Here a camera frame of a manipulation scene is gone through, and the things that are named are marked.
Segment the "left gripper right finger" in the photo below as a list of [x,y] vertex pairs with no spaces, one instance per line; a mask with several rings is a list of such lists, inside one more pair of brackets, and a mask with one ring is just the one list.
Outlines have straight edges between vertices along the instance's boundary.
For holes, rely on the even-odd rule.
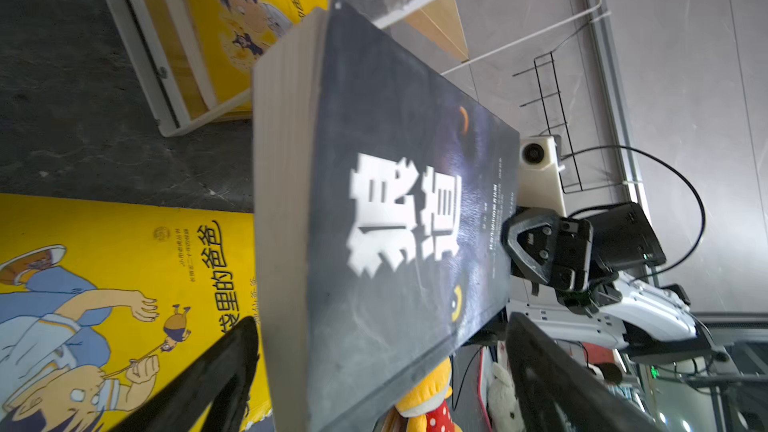
[[535,323],[510,315],[506,347],[528,431],[655,431],[647,415],[611,394]]

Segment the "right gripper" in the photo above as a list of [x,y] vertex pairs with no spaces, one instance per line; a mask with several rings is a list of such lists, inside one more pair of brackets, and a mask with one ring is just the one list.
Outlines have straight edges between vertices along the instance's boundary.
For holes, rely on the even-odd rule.
[[588,287],[593,227],[540,207],[519,207],[501,229],[511,274],[560,292]]

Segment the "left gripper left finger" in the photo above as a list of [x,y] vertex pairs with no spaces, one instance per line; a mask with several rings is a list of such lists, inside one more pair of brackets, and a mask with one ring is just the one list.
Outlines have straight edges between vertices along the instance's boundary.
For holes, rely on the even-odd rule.
[[259,362],[252,316],[241,319],[182,374],[132,412],[115,431],[238,431]]

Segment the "black wolf cover book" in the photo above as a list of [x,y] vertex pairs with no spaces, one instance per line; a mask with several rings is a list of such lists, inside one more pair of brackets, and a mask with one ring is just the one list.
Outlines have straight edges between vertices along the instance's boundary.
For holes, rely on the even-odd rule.
[[276,428],[368,431],[509,297],[520,136],[333,0],[252,72]]

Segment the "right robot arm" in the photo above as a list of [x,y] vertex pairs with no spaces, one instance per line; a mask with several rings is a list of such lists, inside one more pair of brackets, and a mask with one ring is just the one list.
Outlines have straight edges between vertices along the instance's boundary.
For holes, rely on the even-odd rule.
[[739,371],[713,330],[690,309],[685,291],[655,287],[630,275],[666,261],[642,209],[635,203],[592,207],[570,216],[521,207],[502,226],[501,244],[512,274],[531,289],[508,304],[556,340],[587,342],[658,367],[697,362],[675,377],[699,388],[767,382],[767,374]]

